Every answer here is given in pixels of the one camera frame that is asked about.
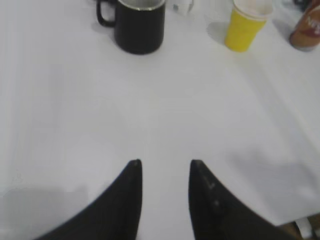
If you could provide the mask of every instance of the white table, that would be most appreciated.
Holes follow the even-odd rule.
[[[194,158],[276,225],[319,212],[320,49],[292,48],[299,16],[275,7],[250,50],[232,52],[231,7],[167,11],[162,47],[137,56],[91,0],[0,0],[0,238],[64,222],[136,158],[140,240],[194,239]]]

